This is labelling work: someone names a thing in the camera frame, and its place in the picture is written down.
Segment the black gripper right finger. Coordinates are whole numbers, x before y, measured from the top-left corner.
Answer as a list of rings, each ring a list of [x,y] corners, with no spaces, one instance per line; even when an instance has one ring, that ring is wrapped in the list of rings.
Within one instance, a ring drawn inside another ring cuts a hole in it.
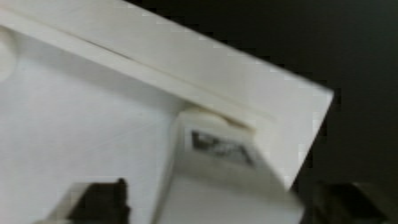
[[[318,184],[311,224],[398,224],[398,204],[374,184]]]

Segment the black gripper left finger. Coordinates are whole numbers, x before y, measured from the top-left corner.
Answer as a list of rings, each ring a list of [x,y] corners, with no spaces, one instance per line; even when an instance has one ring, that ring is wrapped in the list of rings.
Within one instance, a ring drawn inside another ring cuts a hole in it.
[[[36,224],[130,224],[128,182],[75,183]]]

